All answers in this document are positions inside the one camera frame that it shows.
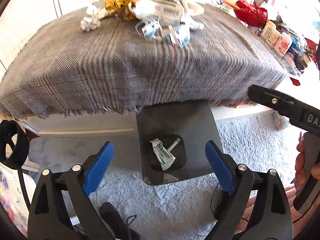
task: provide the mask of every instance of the barcode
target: barcode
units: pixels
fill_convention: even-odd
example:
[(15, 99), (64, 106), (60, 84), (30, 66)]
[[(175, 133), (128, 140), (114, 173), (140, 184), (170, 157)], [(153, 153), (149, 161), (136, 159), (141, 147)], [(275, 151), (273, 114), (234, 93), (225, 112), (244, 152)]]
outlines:
[(158, 145), (157, 147), (158, 147), (158, 149), (161, 151), (161, 153), (162, 153), (167, 159), (170, 158), (170, 155), (164, 150), (163, 146)]
[(180, 11), (176, 10), (176, 9), (165, 7), (164, 8), (164, 14), (169, 14), (171, 16), (176, 16), (177, 17), (177, 16), (179, 16)]

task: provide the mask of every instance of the black shoe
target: black shoe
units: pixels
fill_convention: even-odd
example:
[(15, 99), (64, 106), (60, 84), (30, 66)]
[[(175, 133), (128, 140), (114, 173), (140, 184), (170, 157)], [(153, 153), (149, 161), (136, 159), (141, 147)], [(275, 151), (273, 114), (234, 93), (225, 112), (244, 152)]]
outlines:
[[(115, 233), (115, 238), (129, 240), (128, 227), (111, 203), (103, 203), (103, 205), (99, 208), (99, 213), (100, 217), (111, 227)], [(131, 240), (140, 240), (140, 236), (137, 232), (132, 229), (129, 229), (129, 231)]]

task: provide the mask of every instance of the silver screw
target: silver screw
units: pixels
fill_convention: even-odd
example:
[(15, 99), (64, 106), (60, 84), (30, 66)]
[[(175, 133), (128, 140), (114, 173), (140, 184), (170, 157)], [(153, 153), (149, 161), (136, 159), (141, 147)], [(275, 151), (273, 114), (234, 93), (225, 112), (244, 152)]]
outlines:
[(277, 175), (277, 172), (276, 172), (276, 170), (273, 170), (273, 169), (272, 169), (272, 170), (270, 170), (270, 174), (273, 175), (273, 176), (276, 176), (276, 175)]
[(73, 171), (79, 171), (81, 169), (81, 166), (79, 164), (76, 164), (72, 167)]
[(48, 169), (42, 171), (42, 175), (47, 176), (50, 173)]
[(246, 171), (247, 170), (247, 166), (245, 166), (244, 164), (239, 164), (238, 165), (238, 169), (241, 171)]

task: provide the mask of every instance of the plastic bottle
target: plastic bottle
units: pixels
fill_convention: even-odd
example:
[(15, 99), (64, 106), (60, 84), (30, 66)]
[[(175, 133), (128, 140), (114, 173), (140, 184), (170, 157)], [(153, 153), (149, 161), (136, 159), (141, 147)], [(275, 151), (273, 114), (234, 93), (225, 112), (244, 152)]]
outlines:
[(261, 36), (267, 39), (271, 31), (275, 29), (276, 29), (276, 25), (272, 21), (267, 21), (265, 27), (262, 30)]
[(281, 36), (280, 32), (278, 32), (276, 29), (272, 29), (266, 39), (266, 42), (272, 47), (274, 47), (277, 41), (279, 40), (280, 36)]
[(275, 51), (282, 57), (284, 54), (288, 51), (292, 44), (292, 39), (291, 37), (283, 32), (275, 44)]

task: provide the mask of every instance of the blue gripper pad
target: blue gripper pad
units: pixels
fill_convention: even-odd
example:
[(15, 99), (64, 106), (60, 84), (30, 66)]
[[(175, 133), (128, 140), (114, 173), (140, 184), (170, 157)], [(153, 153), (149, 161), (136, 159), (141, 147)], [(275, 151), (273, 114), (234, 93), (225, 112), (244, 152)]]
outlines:
[(103, 175), (106, 173), (106, 170), (113, 159), (113, 155), (113, 145), (110, 142), (106, 143), (99, 151), (96, 161), (85, 176), (83, 192), (87, 196), (97, 190)]
[(229, 193), (229, 195), (233, 195), (236, 191), (234, 185), (233, 185), (233, 178), (234, 178), (234, 169), (230, 170), (228, 166), (230, 164), (226, 164), (223, 160), (222, 156), (226, 155), (223, 154), (217, 146), (214, 147), (211, 141), (207, 142), (205, 145), (205, 156), (207, 157), (207, 160), (209, 161), (213, 172), (216, 174), (218, 181), (222, 187), (222, 189)]

